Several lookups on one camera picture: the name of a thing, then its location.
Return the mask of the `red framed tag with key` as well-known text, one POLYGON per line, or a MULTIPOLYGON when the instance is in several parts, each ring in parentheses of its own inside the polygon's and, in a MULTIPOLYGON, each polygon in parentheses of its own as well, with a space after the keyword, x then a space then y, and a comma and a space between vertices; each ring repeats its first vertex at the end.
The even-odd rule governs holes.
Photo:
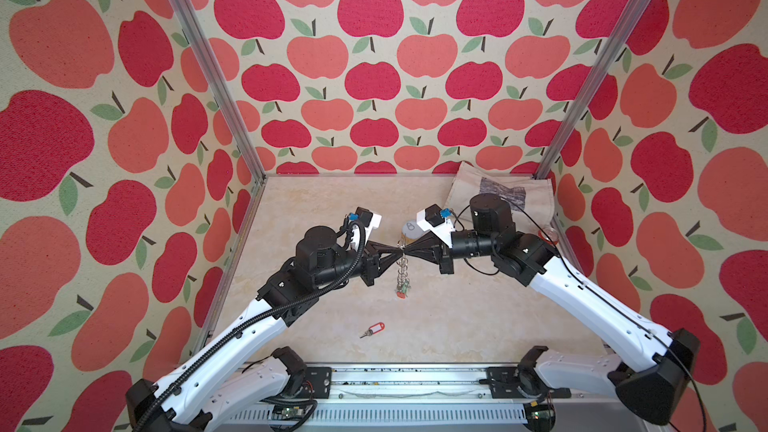
POLYGON ((366 331, 361 335, 361 338, 371 337, 375 334, 378 334, 384 331, 385 328, 386 328, 386 325, 383 322, 378 322, 376 324, 373 324, 366 329, 366 331))

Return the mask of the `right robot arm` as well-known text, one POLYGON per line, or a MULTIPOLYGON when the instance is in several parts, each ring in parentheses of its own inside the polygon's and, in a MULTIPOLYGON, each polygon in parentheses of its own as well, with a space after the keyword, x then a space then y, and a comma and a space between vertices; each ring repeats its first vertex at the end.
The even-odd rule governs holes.
POLYGON ((584 356, 535 346, 518 362, 512 386, 531 398, 563 388, 615 397, 650 424, 670 424, 693 383, 699 339, 645 318, 589 281, 554 245, 517 230, 502 197, 478 194, 469 208, 473 226, 461 231, 447 209, 420 211, 416 222, 424 234, 405 246, 405 255, 432 262, 443 274, 458 259, 488 257, 500 273, 557 303, 611 349, 584 356))

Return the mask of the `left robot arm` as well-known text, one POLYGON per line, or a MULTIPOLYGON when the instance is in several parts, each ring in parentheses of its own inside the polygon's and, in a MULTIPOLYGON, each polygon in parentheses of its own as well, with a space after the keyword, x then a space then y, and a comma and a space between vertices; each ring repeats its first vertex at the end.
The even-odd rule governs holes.
POLYGON ((263 399, 297 394, 306 364, 289 347, 246 371, 240 368, 320 297, 355 277, 373 285, 402 257, 401 248, 368 240, 367 230, 360 219, 341 231, 309 229, 294 256, 213 342, 157 381, 141 379, 130 387, 126 403, 132 428, 214 431, 263 399))

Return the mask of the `metal car-shaped key holder plate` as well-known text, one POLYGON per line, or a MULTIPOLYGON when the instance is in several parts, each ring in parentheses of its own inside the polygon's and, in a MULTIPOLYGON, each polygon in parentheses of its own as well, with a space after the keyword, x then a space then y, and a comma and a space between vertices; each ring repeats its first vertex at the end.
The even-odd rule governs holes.
POLYGON ((409 272, 408 272, 408 257, 403 255, 397 261, 397 282, 396 282, 396 295, 400 299, 406 299, 411 289, 409 272))

